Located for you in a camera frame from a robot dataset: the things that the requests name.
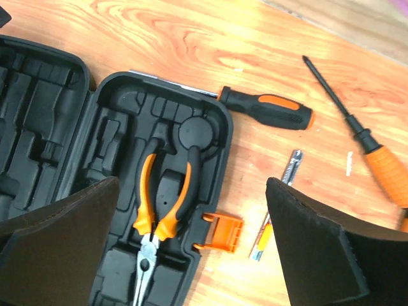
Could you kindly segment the black plastic tool case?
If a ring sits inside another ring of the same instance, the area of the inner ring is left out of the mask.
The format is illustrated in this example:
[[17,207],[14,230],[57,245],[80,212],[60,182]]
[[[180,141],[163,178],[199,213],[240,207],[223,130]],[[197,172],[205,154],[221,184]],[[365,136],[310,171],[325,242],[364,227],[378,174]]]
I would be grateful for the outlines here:
[[86,305],[133,305],[136,169],[148,140],[157,202],[168,208],[184,181],[187,150],[200,148],[200,184],[175,238],[161,243],[142,305],[182,305],[217,209],[233,122],[218,101],[191,98],[157,80],[118,72],[94,85],[79,57],[1,36],[1,222],[75,194],[107,177],[119,198]]

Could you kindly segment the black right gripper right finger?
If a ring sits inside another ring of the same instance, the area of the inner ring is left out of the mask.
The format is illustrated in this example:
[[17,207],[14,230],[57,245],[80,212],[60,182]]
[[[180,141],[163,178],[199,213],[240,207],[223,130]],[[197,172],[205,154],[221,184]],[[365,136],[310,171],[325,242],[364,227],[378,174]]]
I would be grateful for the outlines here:
[[291,305],[406,305],[407,234],[285,190],[273,226]]

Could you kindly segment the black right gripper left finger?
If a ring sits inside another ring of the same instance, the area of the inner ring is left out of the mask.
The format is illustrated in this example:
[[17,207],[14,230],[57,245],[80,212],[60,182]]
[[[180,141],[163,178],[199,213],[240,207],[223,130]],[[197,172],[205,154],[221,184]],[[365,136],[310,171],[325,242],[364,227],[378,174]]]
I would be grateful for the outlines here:
[[86,305],[118,198],[107,177],[1,222],[1,305]]

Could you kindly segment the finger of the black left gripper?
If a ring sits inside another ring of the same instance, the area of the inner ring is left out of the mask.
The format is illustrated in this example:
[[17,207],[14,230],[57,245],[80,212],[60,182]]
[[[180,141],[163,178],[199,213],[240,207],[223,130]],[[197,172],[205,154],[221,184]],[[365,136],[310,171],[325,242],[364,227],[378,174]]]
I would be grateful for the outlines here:
[[0,28],[5,26],[11,19],[11,15],[0,6]]

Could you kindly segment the orange black pliers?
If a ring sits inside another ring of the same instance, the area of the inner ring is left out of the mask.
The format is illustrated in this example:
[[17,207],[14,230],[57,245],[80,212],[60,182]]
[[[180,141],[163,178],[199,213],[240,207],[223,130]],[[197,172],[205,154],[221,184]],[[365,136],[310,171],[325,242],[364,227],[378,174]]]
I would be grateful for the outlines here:
[[136,257],[136,282],[133,305],[142,305],[147,288],[157,265],[162,242],[175,238],[179,222],[192,207],[200,184],[200,148],[192,145],[187,150],[184,181],[177,192],[178,198],[163,208],[156,198],[159,184],[154,181],[156,158],[164,153],[164,141],[158,137],[148,140],[136,169],[136,220],[133,228],[142,237]]

